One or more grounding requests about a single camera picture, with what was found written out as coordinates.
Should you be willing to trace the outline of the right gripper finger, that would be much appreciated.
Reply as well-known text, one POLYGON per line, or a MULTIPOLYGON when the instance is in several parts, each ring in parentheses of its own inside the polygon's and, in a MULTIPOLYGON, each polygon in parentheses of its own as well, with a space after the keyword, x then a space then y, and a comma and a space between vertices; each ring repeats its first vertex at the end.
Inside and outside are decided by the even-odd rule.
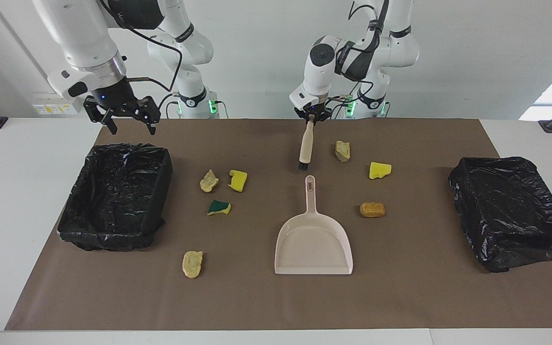
POLYGON ((85 101, 83 101, 83 107, 92 122, 106 126, 112 135, 116 135, 118 127, 112 120, 115 113, 113 108, 108 108, 102 113, 99 110, 98 102, 93 96, 86 96, 85 101))
POLYGON ((132 118, 146 125, 149 133, 154 136, 156 125, 160 122, 161 112, 151 96, 136 100, 132 118))

